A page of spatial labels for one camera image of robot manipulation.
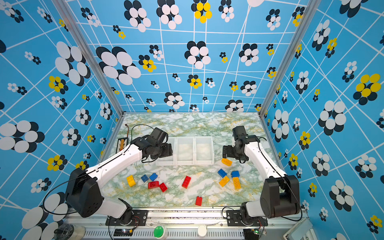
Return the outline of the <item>white three-compartment container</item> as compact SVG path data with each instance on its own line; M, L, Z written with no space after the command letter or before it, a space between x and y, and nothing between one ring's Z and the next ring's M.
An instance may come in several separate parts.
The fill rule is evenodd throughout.
M213 137L170 137L173 155L155 161L157 166L209 166L215 163Z

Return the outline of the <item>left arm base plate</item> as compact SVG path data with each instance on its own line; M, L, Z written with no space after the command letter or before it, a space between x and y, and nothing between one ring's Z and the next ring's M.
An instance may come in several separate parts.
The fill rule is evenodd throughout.
M130 210L123 214L122 217L107 218L106 226L145 226L149 211L147 210Z

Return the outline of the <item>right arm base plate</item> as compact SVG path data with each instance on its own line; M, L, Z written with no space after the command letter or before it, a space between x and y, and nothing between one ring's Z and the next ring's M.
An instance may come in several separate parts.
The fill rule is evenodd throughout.
M268 221L263 217L256 217L251 220L243 220L240 210L224 210L223 216L229 227L267 227Z

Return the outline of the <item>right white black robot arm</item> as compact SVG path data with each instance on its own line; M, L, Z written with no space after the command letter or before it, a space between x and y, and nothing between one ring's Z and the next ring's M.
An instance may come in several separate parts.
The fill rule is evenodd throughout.
M223 146L223 157L233 158L241 164L253 163L264 181L261 195L254 201L242 203L242 221L251 225L255 220L302 214L300 187L296 176L289 176L264 150L260 137L248 135L245 127L233 128L234 145Z

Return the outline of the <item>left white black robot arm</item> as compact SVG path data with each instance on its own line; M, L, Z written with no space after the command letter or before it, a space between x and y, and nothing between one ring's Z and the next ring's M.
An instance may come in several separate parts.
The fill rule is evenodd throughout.
M169 135L159 128L144 137L137 137L123 150L86 170L72 171L65 200L83 218L105 215L127 225L134 218L133 208L123 199L105 198L101 193L112 178L130 165L150 157L152 160L173 155Z

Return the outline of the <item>long yellow lego brick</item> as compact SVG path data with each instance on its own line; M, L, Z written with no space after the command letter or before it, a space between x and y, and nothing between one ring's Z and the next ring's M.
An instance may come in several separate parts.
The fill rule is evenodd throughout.
M239 177L234 177L233 183L236 190L240 190L242 188Z

